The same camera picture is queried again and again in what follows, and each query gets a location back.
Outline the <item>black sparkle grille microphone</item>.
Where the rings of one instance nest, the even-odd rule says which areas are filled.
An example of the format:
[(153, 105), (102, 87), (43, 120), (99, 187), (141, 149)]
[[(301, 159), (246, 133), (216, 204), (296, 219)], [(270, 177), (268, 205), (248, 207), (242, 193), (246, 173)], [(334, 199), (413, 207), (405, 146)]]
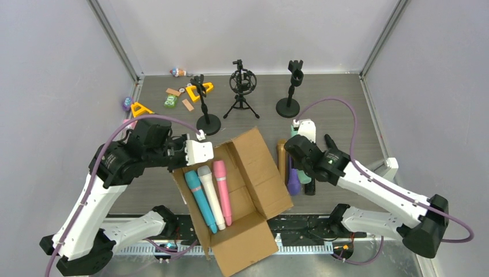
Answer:
[[(327, 149), (337, 149), (337, 145), (329, 134), (324, 135), (325, 143)], [(308, 196), (313, 196), (316, 194), (315, 180), (312, 179), (309, 183), (304, 185), (304, 193)]]

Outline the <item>purple microphone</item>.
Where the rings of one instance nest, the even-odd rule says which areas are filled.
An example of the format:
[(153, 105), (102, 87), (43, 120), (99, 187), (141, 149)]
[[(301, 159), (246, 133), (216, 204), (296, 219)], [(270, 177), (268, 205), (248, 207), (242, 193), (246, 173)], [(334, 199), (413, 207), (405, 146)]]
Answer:
[(288, 156), (287, 190), (291, 196), (296, 196), (302, 191), (302, 184), (299, 180), (298, 170), (294, 168), (294, 161), (290, 156)]

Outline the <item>gold microphone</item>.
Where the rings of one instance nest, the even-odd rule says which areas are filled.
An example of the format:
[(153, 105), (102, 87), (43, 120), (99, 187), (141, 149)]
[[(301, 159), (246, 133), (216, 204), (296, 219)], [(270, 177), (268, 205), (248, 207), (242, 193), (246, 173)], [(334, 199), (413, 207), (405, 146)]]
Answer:
[(285, 151), (286, 139), (281, 138), (276, 144), (277, 168), (284, 183), (287, 182), (287, 153)]

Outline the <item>black mic stand round base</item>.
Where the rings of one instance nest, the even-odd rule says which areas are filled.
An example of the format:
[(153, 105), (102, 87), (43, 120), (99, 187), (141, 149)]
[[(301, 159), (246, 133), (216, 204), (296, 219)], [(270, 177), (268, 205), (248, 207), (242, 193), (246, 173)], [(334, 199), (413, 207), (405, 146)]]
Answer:
[(210, 114), (208, 111), (208, 106), (204, 99), (207, 97), (207, 89), (204, 86), (204, 75), (194, 76), (190, 83), (196, 86), (197, 93), (200, 96), (201, 101), (201, 111), (203, 115), (198, 118), (196, 127), (198, 130), (202, 129), (207, 136), (212, 136), (216, 134), (221, 128), (220, 119), (214, 115)]

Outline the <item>pink microphone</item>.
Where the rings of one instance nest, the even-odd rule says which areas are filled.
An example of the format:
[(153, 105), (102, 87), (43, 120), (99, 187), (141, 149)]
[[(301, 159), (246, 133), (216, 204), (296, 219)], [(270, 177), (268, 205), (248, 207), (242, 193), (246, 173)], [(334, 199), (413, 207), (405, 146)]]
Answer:
[(232, 225), (232, 209), (227, 186), (227, 171), (223, 160), (213, 162), (213, 173), (219, 190), (221, 210), (226, 226)]

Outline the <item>black mic stand wide clip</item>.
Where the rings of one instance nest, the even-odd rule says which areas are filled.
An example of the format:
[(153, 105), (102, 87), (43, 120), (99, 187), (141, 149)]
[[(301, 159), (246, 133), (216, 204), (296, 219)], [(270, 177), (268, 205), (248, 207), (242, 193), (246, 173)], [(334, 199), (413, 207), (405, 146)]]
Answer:
[(302, 71), (303, 60), (290, 60), (288, 70), (291, 72), (290, 86), (288, 88), (288, 96), (280, 99), (276, 104), (278, 115), (283, 118), (293, 118), (299, 114), (300, 104), (293, 98), (295, 88), (299, 87), (304, 78)]

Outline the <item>cardboard box with label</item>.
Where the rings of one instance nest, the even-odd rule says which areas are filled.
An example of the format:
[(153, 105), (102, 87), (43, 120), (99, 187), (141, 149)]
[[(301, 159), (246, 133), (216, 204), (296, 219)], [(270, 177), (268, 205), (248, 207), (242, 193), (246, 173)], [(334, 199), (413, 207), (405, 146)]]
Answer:
[(205, 256), (213, 254), (223, 276), (232, 276), (278, 251), (267, 221), (292, 208), (293, 203), (274, 159), (257, 127), (214, 147), (214, 159), (223, 160), (232, 211), (232, 223), (212, 233), (206, 225), (185, 173), (172, 173), (190, 212)]

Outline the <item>black tripod shock mount stand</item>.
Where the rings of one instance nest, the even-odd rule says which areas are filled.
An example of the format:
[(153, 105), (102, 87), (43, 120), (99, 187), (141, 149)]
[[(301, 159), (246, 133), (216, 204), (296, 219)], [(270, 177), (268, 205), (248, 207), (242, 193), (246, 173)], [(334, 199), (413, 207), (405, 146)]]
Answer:
[(243, 66), (243, 62), (241, 59), (237, 59), (232, 62), (233, 65), (236, 65), (236, 71), (231, 74), (229, 79), (229, 85), (231, 90), (235, 93), (235, 102), (230, 107), (230, 109), (223, 115), (223, 118), (226, 119), (229, 113), (233, 110), (251, 110), (251, 112), (255, 115), (257, 119), (260, 119), (260, 116), (253, 110), (253, 108), (248, 104), (246, 100), (246, 96), (251, 94), (257, 86), (257, 78), (256, 75), (248, 69), (245, 69)]

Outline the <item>teal microphone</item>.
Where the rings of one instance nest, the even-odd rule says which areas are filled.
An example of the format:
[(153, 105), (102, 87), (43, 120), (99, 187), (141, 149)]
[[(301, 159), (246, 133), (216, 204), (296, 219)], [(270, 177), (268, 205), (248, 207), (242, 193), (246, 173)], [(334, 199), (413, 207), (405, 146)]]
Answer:
[[(293, 125), (291, 125), (290, 129), (291, 129), (291, 137), (295, 136), (298, 133), (298, 131), (295, 130)], [(301, 184), (305, 185), (311, 182), (311, 178), (307, 176), (303, 170), (296, 169), (296, 172), (298, 175), (298, 180)]]

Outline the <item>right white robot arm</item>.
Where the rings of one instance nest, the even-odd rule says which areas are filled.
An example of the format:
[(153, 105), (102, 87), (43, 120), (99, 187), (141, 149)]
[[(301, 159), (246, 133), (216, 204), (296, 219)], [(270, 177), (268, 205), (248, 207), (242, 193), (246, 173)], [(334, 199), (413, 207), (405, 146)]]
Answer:
[(449, 221), (449, 202), (438, 194), (426, 197), (410, 192), (376, 175), (339, 150), (326, 136), (328, 150), (302, 135), (290, 138), (284, 148), (294, 166), (320, 182), (352, 191), (382, 207), (384, 212), (366, 211), (349, 204), (337, 204), (329, 216), (335, 235), (370, 233), (396, 239), (412, 252), (433, 259)]

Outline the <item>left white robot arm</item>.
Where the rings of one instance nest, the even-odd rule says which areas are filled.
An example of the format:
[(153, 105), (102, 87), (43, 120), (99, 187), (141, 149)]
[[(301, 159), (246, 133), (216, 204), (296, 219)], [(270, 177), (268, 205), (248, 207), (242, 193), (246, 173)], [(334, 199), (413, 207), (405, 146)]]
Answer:
[(144, 115), (120, 126), (96, 151), (82, 192), (63, 226), (43, 237), (40, 247), (62, 276), (100, 272), (123, 248), (150, 237), (170, 237), (177, 217), (165, 206), (109, 229), (102, 228), (108, 212), (132, 181), (148, 168), (169, 172), (194, 164), (198, 153), (188, 134), (175, 136), (175, 119)]

